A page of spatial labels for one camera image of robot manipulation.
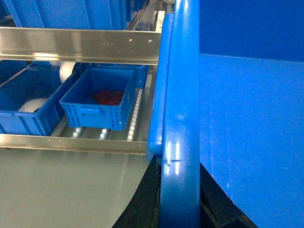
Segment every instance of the stainless steel rail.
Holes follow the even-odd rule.
[[[0,134],[0,147],[55,151],[145,154],[145,142],[73,139],[62,137]]]
[[[157,65],[161,33],[0,27],[0,58]]]

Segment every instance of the blue storage bin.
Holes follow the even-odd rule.
[[[126,0],[125,1],[125,6],[126,6],[126,16],[127,16],[127,21],[132,21],[132,16],[133,16],[133,1],[132,0]]]
[[[4,0],[0,0],[0,18],[8,16],[10,14]]]
[[[60,98],[76,81],[76,73],[61,84],[59,67],[28,67],[0,86],[0,133],[47,136],[64,114]],[[32,99],[47,98],[34,113],[19,112]]]
[[[134,11],[140,11],[145,3],[146,0],[134,0]]]
[[[97,64],[97,67],[135,70],[135,87],[143,89],[146,86],[147,76],[149,72],[148,65],[99,63]]]
[[[126,29],[121,0],[5,0],[18,27]]]
[[[134,70],[90,68],[60,100],[70,127],[123,130],[135,98]],[[98,105],[92,97],[103,90],[124,90],[120,105]]]
[[[0,85],[26,68],[27,61],[0,60]]]

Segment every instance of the metal shelf frame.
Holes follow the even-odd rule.
[[[102,129],[85,128],[72,138],[75,129],[64,117],[51,136],[0,134],[0,148],[145,155],[165,10],[162,1],[147,1],[126,31],[0,27],[1,59],[151,65],[135,128],[137,142],[127,141],[130,120],[124,131],[110,131],[99,140]]]

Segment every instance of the blue bin stack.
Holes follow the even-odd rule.
[[[134,0],[134,11],[140,11],[145,3],[146,0]]]
[[[5,0],[18,27],[54,29],[126,29],[126,1]]]
[[[130,22],[133,19],[133,1],[132,0],[126,0],[125,1],[125,6],[126,6],[126,16],[127,16],[127,21]]]

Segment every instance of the red item in crate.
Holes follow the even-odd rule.
[[[93,94],[93,98],[99,105],[120,105],[123,99],[124,91],[110,91],[104,89]]]

